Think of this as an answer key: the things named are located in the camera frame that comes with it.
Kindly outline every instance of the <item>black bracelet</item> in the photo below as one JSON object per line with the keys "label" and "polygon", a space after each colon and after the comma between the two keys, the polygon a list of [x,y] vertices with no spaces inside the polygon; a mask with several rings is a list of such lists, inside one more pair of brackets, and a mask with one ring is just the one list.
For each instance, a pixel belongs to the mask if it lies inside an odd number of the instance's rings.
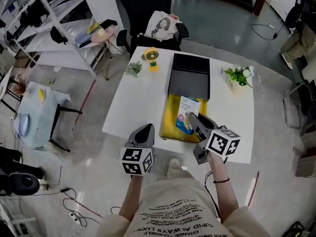
{"label": "black bracelet", "polygon": [[213,184],[226,183],[226,182],[228,182],[229,180],[230,180],[230,178],[228,178],[228,179],[225,180],[225,181],[218,181],[218,182],[214,181]]}

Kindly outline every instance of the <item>floor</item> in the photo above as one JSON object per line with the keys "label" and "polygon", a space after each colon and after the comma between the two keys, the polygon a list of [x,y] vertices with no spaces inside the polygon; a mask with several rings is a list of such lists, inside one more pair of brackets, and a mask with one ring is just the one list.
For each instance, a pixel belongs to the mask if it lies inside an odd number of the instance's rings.
{"label": "floor", "polygon": [[[245,205],[251,182],[257,171],[260,172],[251,211],[271,236],[281,236],[296,220],[306,224],[316,211],[316,179],[297,178],[294,175],[298,154],[293,151],[293,147],[303,150],[303,146],[299,131],[287,128],[283,121],[282,95],[283,91],[290,87],[291,81],[255,61],[209,45],[184,40],[181,48],[185,52],[255,67],[252,160],[251,164],[227,163],[229,176],[239,204]],[[105,81],[102,69],[107,58],[108,56],[96,69],[96,83],[77,123],[76,114],[66,113],[60,117],[57,124],[54,137],[58,142],[67,145],[70,153],[43,153],[28,149],[21,140],[19,143],[24,162],[32,166],[42,166],[46,170],[51,185],[50,193],[66,187],[73,188],[77,192],[77,200],[101,216],[110,214],[112,206],[122,204],[130,181],[130,176],[124,174],[118,160],[120,148],[125,141],[101,132],[127,64],[123,57],[113,58],[110,63],[110,80]],[[93,84],[88,72],[62,69],[53,73],[49,67],[40,69],[35,66],[30,70],[29,78],[42,84],[52,84],[52,88],[59,91],[71,93],[72,102],[66,106],[72,108],[82,105]],[[6,100],[15,106],[16,103],[10,97],[6,96]],[[17,148],[10,127],[12,112],[3,105],[0,110],[1,142],[8,148]],[[294,113],[290,116],[293,117],[293,122],[297,121]],[[181,158],[183,165],[192,175],[204,182],[209,167],[206,164],[198,166],[193,155],[177,155],[157,150],[153,169],[146,175],[145,183],[164,179],[168,160],[173,156]],[[207,185],[215,194],[211,179]],[[64,194],[22,197],[21,209],[24,214],[37,217],[43,236],[94,236],[98,224],[87,219],[86,228],[78,226],[63,207],[64,198]],[[65,203],[67,207],[79,211],[85,217],[102,220],[73,201]]]}
{"label": "floor", "polygon": [[[124,27],[129,29],[129,20],[121,2],[117,0],[118,10]],[[186,25],[190,36],[188,40],[213,46],[241,55],[258,62],[290,80],[301,81],[299,71],[303,68],[296,60],[291,71],[279,51],[289,36],[283,27],[279,36],[272,41],[259,37],[252,31],[251,24],[271,23],[278,31],[283,23],[266,3],[259,17],[247,10],[221,0],[173,0],[171,13],[179,16]],[[274,32],[267,26],[253,26],[261,36],[270,39]]]}

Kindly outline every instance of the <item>beige t-shirt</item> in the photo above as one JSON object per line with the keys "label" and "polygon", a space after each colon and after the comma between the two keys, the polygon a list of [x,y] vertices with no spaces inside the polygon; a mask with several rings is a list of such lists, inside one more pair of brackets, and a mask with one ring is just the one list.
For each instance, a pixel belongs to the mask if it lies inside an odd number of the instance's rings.
{"label": "beige t-shirt", "polygon": [[101,222],[97,237],[268,237],[247,206],[235,210],[223,224],[204,186],[193,178],[149,184],[142,189],[132,222],[111,214]]}

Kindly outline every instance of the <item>plant pot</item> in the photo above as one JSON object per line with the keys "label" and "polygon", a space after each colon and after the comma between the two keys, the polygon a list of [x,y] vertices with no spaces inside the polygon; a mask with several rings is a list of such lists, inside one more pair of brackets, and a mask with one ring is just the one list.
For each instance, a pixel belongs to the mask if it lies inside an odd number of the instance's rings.
{"label": "plant pot", "polygon": [[232,91],[233,94],[241,93],[245,86],[241,86],[235,80],[232,80],[229,75],[225,75],[226,83],[228,88]]}

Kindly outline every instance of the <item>light blue tablecloth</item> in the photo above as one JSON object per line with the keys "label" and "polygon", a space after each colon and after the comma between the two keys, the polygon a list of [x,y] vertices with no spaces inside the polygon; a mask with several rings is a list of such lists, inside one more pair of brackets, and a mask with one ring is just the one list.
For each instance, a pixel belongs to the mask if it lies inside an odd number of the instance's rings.
{"label": "light blue tablecloth", "polygon": [[[18,116],[14,121],[14,128],[19,132],[19,118],[23,114],[28,114],[30,116],[29,130],[27,135],[21,139],[28,147],[36,149],[50,140],[57,105],[62,104],[66,99],[70,101],[70,95],[36,82],[28,83],[27,88],[30,90],[30,94],[22,99]],[[45,90],[43,103],[39,99],[39,89]]]}

